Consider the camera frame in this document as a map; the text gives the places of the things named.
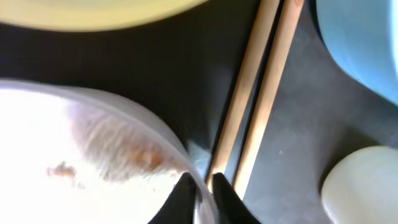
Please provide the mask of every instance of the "chopsticks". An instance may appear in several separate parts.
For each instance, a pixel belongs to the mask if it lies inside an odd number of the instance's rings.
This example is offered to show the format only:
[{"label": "chopsticks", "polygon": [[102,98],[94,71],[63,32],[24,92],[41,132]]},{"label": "chopsticks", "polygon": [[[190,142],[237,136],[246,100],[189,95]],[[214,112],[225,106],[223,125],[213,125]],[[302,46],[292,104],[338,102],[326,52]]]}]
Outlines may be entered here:
[{"label": "chopsticks", "polygon": [[224,173],[226,170],[249,95],[261,65],[278,5],[279,0],[262,0],[260,3],[220,140],[210,165],[207,178],[207,186],[210,191],[212,190],[212,175],[218,172]]},{"label": "chopsticks", "polygon": [[285,0],[233,187],[243,199],[285,67],[304,0]]},{"label": "chopsticks", "polygon": [[[241,199],[246,193],[303,4],[304,0],[285,0],[282,6],[266,71],[233,183],[233,187]],[[212,189],[212,174],[224,173],[226,170],[278,6],[279,0],[262,0],[260,3],[231,104],[221,131],[220,141],[210,166],[210,175],[207,180],[209,190]]]}]

